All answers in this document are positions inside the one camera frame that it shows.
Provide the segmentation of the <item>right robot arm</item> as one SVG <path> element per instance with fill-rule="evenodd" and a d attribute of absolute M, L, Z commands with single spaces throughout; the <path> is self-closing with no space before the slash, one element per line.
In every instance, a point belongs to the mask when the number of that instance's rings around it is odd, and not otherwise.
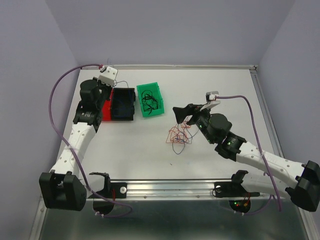
<path fill-rule="evenodd" d="M 216 198 L 258 197 L 260 194 L 291 200 L 297 207 L 315 212 L 320 203 L 320 166 L 291 161 L 259 148 L 231 132 L 232 123 L 221 113 L 210 113 L 203 105 L 173 107 L 176 122 L 191 117 L 188 125 L 196 125 L 209 144 L 223 158 L 245 164 L 262 175 L 238 170 L 230 181 L 220 182 L 212 190 Z"/>

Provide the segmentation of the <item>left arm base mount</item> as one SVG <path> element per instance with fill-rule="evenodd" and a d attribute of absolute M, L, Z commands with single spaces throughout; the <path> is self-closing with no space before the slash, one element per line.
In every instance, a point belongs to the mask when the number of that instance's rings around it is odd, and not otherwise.
<path fill-rule="evenodd" d="M 91 172 L 90 176 L 99 176 L 99 179 L 103 179 L 103 185 L 97 185 L 92 183 L 90 186 L 94 192 L 109 199 L 125 199 L 127 197 L 128 184 L 124 181 L 113 181 L 110 175 L 106 172 Z"/>

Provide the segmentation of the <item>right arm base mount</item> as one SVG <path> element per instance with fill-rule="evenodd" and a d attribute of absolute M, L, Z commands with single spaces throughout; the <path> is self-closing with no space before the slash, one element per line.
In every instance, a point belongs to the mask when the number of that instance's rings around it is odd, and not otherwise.
<path fill-rule="evenodd" d="M 242 186 L 243 179 L 248 173 L 246 170 L 238 170 L 231 176 L 230 181 L 216 182 L 211 191 L 212 196 L 216 198 L 259 197 L 259 192 L 247 191 Z"/>

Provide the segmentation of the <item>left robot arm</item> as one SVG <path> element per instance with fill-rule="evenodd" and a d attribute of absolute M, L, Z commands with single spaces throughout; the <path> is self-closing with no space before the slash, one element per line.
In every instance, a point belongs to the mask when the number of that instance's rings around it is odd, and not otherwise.
<path fill-rule="evenodd" d="M 103 106 L 109 100 L 114 81 L 94 77 L 80 84 L 70 136 L 63 138 L 65 147 L 49 172 L 39 177 L 39 186 L 48 209 L 81 211 L 87 199 L 87 180 L 81 162 L 103 118 Z"/>

